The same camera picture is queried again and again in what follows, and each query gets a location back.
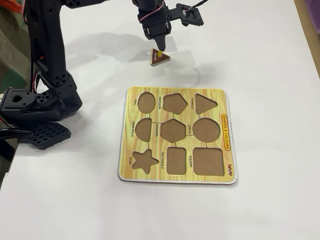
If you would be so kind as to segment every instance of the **hexagon cutout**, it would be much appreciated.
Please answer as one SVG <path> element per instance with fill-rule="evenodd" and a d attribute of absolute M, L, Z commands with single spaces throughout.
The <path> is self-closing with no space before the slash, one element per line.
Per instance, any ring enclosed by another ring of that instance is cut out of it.
<path fill-rule="evenodd" d="M 161 124 L 160 137 L 174 144 L 186 137 L 186 125 L 171 119 Z"/>
<path fill-rule="evenodd" d="M 188 106 L 187 101 L 180 93 L 174 93 L 163 97 L 163 110 L 180 115 Z"/>

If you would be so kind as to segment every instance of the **wooden puzzle board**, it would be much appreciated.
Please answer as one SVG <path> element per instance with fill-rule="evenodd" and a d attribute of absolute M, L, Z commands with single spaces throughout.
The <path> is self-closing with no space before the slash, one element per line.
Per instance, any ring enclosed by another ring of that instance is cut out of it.
<path fill-rule="evenodd" d="M 233 184 L 228 99 L 221 89 L 134 86 L 119 160 L 124 181 Z"/>

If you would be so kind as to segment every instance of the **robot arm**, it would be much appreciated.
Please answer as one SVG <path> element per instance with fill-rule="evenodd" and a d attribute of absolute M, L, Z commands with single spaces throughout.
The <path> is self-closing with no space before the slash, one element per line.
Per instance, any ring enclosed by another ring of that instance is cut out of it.
<path fill-rule="evenodd" d="M 65 5 L 75 9 L 107 0 L 25 1 L 31 61 L 40 69 L 40 78 L 48 90 L 36 93 L 24 89 L 7 89 L 0 102 L 0 118 L 19 128 L 33 128 L 67 118 L 82 106 L 76 83 L 66 70 L 60 25 L 61 7 Z M 178 3 L 176 8 L 169 10 L 164 0 L 132 0 L 132 3 L 138 7 L 137 18 L 145 36 L 149 40 L 154 39 L 160 51 L 166 48 L 165 36 L 171 32 L 170 21 L 181 19 L 185 26 L 204 24 L 197 8 Z"/>

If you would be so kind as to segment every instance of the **white surface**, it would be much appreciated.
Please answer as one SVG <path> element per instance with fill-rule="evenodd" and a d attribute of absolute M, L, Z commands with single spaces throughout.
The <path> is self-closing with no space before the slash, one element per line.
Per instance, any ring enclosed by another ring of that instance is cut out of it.
<path fill-rule="evenodd" d="M 211 0 L 200 11 L 203 27 L 172 23 L 172 59 L 151 67 L 155 44 L 130 0 L 63 8 L 67 69 L 83 107 L 63 121 L 72 132 L 63 144 L 19 146 L 0 191 L 1 239 L 319 239 L 320 80 L 294 1 Z M 120 181 L 133 85 L 224 89 L 237 183 Z"/>

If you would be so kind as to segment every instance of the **wooden triangle piece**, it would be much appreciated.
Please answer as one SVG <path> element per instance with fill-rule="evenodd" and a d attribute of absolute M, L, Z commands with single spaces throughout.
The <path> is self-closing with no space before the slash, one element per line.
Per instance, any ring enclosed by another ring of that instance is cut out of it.
<path fill-rule="evenodd" d="M 202 96 L 200 94 L 196 94 L 195 95 L 195 113 L 196 114 L 203 114 L 204 112 L 210 110 L 210 109 L 213 109 L 215 107 L 217 107 L 218 104 L 205 97 L 205 96 Z"/>
<path fill-rule="evenodd" d="M 150 59 L 151 66 L 155 66 L 169 60 L 170 60 L 170 57 L 167 54 L 164 54 L 163 52 L 158 51 L 157 49 L 154 49 L 154 48 L 151 49 L 151 59 Z"/>

